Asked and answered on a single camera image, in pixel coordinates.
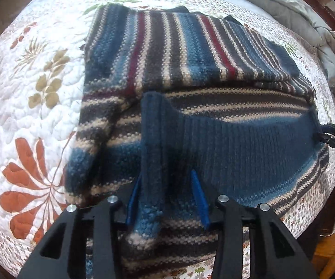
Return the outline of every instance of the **metal screw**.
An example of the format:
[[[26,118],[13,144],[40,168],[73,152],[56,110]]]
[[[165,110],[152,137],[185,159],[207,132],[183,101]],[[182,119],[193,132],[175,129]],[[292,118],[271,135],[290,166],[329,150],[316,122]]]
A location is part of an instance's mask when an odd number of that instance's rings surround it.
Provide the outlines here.
[[[267,212],[267,211],[269,210],[269,205],[266,204],[266,203],[261,203],[261,204],[259,205],[259,208],[260,208],[262,211]]]
[[[66,210],[70,213],[74,212],[75,210],[77,210],[77,207],[75,205],[69,205]]]
[[[219,195],[219,196],[218,196],[218,200],[219,200],[220,202],[227,202],[227,201],[229,201],[229,198],[228,198],[227,195]]]
[[[107,201],[109,203],[115,203],[116,201],[118,201],[118,197],[116,195],[111,195],[110,197],[107,198]]]

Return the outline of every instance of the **red stripe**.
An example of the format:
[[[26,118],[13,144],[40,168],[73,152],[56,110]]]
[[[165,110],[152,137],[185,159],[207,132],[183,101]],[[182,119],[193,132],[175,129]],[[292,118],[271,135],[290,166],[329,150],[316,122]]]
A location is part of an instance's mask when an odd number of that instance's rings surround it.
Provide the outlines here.
[[[213,27],[211,26],[209,19],[205,16],[200,16],[202,22],[204,23],[209,36],[211,38],[211,41],[214,45],[215,50],[218,52],[219,57],[222,61],[222,64],[224,65],[224,67],[227,68],[228,72],[229,72],[229,79],[235,79],[237,77],[237,72],[236,72],[236,68],[232,66],[231,61],[227,58],[226,53],[224,52],[221,44],[218,41],[217,36],[215,35],[215,31],[213,29]]]
[[[126,96],[134,96],[135,95],[135,74],[137,72],[138,66],[138,57],[140,51],[142,50],[143,40],[145,35],[145,13],[140,11],[138,13],[138,34],[137,34],[137,42],[135,43],[134,51],[131,54],[130,58],[130,68],[127,76],[127,86],[126,86]]]
[[[137,28],[137,40],[134,46],[134,50],[130,57],[130,67],[127,76],[127,83],[124,89],[99,89],[90,94],[85,94],[82,98],[83,101],[91,99],[106,99],[111,96],[122,96],[125,98],[135,96],[135,74],[138,66],[138,57],[143,47],[143,39],[145,34],[145,14],[144,12],[138,13],[138,28]]]

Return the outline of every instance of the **striped sweater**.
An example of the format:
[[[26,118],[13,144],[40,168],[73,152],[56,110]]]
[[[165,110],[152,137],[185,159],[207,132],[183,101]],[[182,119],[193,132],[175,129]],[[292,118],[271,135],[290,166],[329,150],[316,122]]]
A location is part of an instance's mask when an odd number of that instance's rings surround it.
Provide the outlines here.
[[[189,171],[282,216],[328,163],[312,139],[313,98],[283,47],[230,16],[103,6],[85,47],[68,201],[89,203],[141,174],[136,222],[120,242],[125,274],[207,259],[217,232],[199,221]]]
[[[85,83],[75,148],[66,169],[70,202],[81,202],[100,146],[120,114],[146,91],[248,85],[313,101],[286,50],[231,16],[100,7],[85,46]]]

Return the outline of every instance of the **quilted bedspread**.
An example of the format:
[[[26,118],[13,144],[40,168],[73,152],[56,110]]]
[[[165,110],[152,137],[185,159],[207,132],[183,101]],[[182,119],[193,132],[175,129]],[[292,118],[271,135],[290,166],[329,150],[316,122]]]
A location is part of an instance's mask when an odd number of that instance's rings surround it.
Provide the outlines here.
[[[183,5],[217,18],[232,15],[283,45],[314,86],[319,121],[335,123],[335,104],[317,51],[245,0],[33,0],[0,37],[0,264],[17,275],[66,207],[65,167],[79,121],[83,47],[95,10],[107,2],[136,9]],[[283,217],[298,237],[335,185],[335,152],[328,169]],[[244,244],[244,278],[250,272]],[[213,257],[166,278],[210,279]]]

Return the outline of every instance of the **orange flower pattern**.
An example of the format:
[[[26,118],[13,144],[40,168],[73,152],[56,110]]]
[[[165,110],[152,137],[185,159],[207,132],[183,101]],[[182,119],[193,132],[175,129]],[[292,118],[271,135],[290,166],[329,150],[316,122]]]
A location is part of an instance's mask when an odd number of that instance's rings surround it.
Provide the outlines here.
[[[62,156],[73,135],[74,132],[70,134]],[[54,174],[48,175],[41,138],[36,143],[36,154],[25,138],[17,138],[15,145],[22,167],[9,163],[3,170],[3,175],[8,182],[21,187],[21,191],[4,192],[0,196],[0,205],[5,211],[16,213],[10,221],[13,236],[26,239],[31,233],[37,244],[67,206],[64,198],[65,167],[60,179],[56,177],[61,157]]]

